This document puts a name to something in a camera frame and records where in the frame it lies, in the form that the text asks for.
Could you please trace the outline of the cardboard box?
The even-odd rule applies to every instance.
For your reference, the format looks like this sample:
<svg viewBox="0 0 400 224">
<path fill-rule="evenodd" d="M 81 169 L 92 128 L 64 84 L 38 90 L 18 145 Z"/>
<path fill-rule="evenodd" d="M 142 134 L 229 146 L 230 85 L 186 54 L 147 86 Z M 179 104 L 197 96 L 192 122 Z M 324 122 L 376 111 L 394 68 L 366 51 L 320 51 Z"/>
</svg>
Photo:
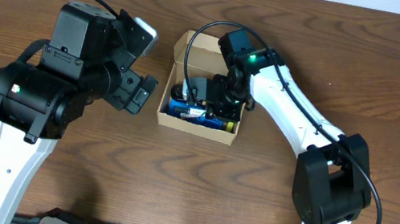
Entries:
<svg viewBox="0 0 400 224">
<path fill-rule="evenodd" d="M 157 108 L 157 118 L 160 125 L 179 129 L 179 131 L 188 132 L 195 136 L 202 136 L 208 140 L 213 140 L 226 145 L 232 145 L 237 137 L 239 123 L 235 122 L 231 127 L 232 132 L 223 129 L 213 129 L 204 127 L 195 123 L 190 123 L 179 117 L 168 115 L 171 88 L 176 84 L 182 84 L 184 81 L 183 64 L 186 54 L 187 45 L 194 35 L 194 31 L 186 31 L 176 42 L 173 49 L 174 63 L 169 74 L 168 82 L 164 87 L 163 97 Z M 188 60 L 189 77 L 213 78 L 215 74 L 227 75 L 227 66 L 222 58 L 221 51 L 218 47 L 218 38 L 207 34 L 199 34 L 193 41 L 190 48 Z"/>
</svg>

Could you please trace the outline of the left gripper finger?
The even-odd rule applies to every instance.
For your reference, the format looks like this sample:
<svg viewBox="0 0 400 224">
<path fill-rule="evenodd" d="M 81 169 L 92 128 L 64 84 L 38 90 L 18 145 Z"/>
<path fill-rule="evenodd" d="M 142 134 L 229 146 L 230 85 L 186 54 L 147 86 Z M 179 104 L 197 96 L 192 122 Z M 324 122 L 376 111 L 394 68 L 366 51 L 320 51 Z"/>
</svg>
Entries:
<svg viewBox="0 0 400 224">
<path fill-rule="evenodd" d="M 136 87 L 135 92 L 131 95 L 129 103 L 125 105 L 127 112 L 136 115 L 144 107 L 146 101 L 152 95 L 157 87 L 157 80 L 151 75 L 143 78 L 139 85 Z"/>
<path fill-rule="evenodd" d="M 133 98 L 137 94 L 143 79 L 131 70 L 127 70 L 121 75 L 121 78 L 120 86 L 104 96 L 104 100 L 117 111 L 126 110 L 127 112 L 137 113 L 138 107 L 133 103 Z"/>
</svg>

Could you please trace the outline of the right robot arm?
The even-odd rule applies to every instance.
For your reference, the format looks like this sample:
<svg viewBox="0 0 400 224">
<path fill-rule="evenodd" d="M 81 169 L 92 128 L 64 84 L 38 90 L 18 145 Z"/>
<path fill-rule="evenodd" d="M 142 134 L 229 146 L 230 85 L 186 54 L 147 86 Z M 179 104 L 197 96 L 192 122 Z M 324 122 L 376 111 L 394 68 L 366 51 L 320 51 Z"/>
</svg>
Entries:
<svg viewBox="0 0 400 224">
<path fill-rule="evenodd" d="M 373 192 L 364 138 L 345 135 L 318 112 L 275 51 L 225 39 L 218 45 L 229 73 L 216 111 L 258 102 L 296 155 L 292 201 L 301 224 L 351 224 Z"/>
</svg>

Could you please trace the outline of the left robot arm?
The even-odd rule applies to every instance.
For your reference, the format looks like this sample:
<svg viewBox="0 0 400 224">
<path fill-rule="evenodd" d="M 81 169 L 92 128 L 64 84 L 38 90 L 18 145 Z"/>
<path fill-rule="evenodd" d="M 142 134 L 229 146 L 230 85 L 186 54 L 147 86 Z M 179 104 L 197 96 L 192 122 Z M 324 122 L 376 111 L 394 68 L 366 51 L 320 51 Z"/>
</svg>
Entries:
<svg viewBox="0 0 400 224">
<path fill-rule="evenodd" d="M 0 224 L 10 224 L 31 179 L 67 126 L 86 106 L 105 100 L 137 114 L 157 86 L 131 66 L 157 42 L 157 32 L 125 11 L 112 15 L 69 2 L 50 40 L 0 68 Z"/>
</svg>

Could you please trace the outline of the blue whiteboard marker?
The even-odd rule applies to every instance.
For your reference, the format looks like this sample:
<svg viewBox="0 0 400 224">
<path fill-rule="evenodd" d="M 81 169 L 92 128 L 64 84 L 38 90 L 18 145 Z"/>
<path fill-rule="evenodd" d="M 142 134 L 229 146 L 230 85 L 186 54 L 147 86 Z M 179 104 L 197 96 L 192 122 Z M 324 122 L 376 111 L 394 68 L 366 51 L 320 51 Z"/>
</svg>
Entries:
<svg viewBox="0 0 400 224">
<path fill-rule="evenodd" d="M 185 120 L 203 122 L 206 119 L 206 110 L 200 108 L 179 108 L 179 117 Z"/>
</svg>

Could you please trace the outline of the yellow highlighter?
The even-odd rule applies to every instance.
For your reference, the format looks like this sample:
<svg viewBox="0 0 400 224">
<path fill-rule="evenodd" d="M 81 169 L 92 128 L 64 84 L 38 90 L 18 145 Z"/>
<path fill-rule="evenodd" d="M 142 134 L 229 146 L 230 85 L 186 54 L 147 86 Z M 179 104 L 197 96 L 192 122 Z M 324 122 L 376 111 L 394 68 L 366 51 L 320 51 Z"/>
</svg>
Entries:
<svg viewBox="0 0 400 224">
<path fill-rule="evenodd" d="M 233 123 L 233 122 L 227 123 L 227 126 L 225 126 L 226 132 L 233 132 L 234 126 L 235 126 L 235 123 Z"/>
</svg>

